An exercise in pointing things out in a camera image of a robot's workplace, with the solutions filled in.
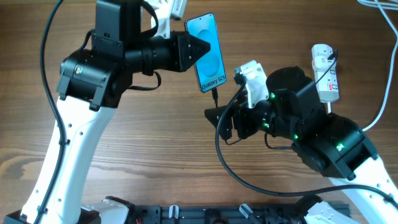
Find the Galaxy smartphone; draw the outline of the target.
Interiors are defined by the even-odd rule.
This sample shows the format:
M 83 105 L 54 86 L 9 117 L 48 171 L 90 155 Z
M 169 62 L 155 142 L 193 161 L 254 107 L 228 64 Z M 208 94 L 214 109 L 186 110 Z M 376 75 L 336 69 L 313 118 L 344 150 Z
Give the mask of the Galaxy smartphone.
M 185 21 L 185 30 L 210 44 L 210 50 L 195 63 L 199 89 L 206 93 L 226 82 L 221 45 L 212 12 Z

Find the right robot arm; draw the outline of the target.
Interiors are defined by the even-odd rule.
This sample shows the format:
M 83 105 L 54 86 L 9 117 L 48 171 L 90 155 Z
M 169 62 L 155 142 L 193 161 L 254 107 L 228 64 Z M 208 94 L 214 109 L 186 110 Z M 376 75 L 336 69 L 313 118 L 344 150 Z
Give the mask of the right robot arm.
M 375 145 L 352 120 L 328 113 L 314 80 L 299 67 L 285 67 L 266 80 L 269 97 L 250 108 L 249 79 L 235 76 L 238 92 L 219 108 L 205 110 L 216 141 L 235 129 L 240 139 L 259 131 L 291 140 L 302 162 L 329 178 L 357 206 L 369 223 L 397 222 L 397 187 Z

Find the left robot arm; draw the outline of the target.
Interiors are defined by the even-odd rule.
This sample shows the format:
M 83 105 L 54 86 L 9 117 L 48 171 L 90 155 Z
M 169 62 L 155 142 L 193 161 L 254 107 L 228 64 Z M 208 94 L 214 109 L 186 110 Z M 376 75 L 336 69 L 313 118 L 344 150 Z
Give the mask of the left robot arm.
M 83 205 L 83 187 L 100 137 L 132 76 L 185 72 L 210 51 L 204 40 L 170 23 L 186 1 L 98 1 L 95 27 L 65 58 L 50 100 L 55 126 L 36 185 L 6 223 L 134 223 L 135 206 L 117 197 Z

